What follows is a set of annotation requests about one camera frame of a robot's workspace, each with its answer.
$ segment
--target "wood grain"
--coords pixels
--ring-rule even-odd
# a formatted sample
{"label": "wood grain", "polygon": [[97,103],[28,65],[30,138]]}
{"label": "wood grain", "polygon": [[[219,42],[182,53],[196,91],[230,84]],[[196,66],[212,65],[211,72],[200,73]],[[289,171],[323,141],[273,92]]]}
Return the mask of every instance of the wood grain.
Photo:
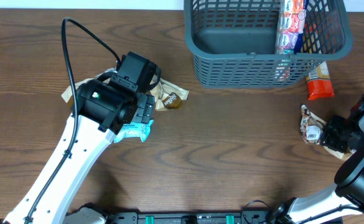
{"label": "wood grain", "polygon": [[[164,79],[191,90],[179,110],[155,112],[148,140],[125,139],[98,159],[70,210],[87,202],[117,212],[239,210],[272,205],[331,184],[341,161],[300,137],[300,106],[324,119],[347,116],[364,93],[364,13],[350,13],[354,45],[329,62],[336,97],[307,101],[304,81],[273,90],[208,90],[195,78],[182,11],[0,10],[0,218],[27,193],[62,134],[69,109],[60,39],[72,17],[118,54],[160,65]],[[77,80],[114,65],[76,27],[68,45]],[[364,216],[346,223],[364,223]]]}

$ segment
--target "white wall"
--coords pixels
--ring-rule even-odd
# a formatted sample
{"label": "white wall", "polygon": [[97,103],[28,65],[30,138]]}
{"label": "white wall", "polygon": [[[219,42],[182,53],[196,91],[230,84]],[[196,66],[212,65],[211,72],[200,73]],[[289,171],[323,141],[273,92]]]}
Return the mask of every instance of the white wall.
{"label": "white wall", "polygon": [[[364,0],[343,1],[348,12],[364,12]],[[182,10],[183,0],[0,0],[0,8]]]}

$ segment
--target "brown label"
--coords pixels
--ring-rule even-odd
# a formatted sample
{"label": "brown label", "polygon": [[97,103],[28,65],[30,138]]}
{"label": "brown label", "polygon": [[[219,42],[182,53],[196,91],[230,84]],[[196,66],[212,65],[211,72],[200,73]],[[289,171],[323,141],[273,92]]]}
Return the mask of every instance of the brown label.
{"label": "brown label", "polygon": [[163,101],[163,104],[165,108],[169,109],[178,109],[182,106],[182,99],[176,94],[171,93],[167,98],[165,98]]}

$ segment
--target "barcode label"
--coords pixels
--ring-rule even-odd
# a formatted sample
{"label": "barcode label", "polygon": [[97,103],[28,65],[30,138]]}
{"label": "barcode label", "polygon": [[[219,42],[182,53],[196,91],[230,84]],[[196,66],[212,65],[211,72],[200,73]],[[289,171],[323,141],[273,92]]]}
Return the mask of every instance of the barcode label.
{"label": "barcode label", "polygon": [[311,125],[306,127],[306,139],[318,140],[320,138],[321,129],[317,126]]}

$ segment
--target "green tape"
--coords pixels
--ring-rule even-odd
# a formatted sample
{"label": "green tape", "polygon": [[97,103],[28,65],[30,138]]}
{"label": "green tape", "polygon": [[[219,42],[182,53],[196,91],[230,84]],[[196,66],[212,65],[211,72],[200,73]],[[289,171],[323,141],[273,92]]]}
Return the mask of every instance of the green tape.
{"label": "green tape", "polygon": [[154,217],[146,217],[146,224],[154,224]]}
{"label": "green tape", "polygon": [[226,224],[234,224],[234,215],[226,216]]}

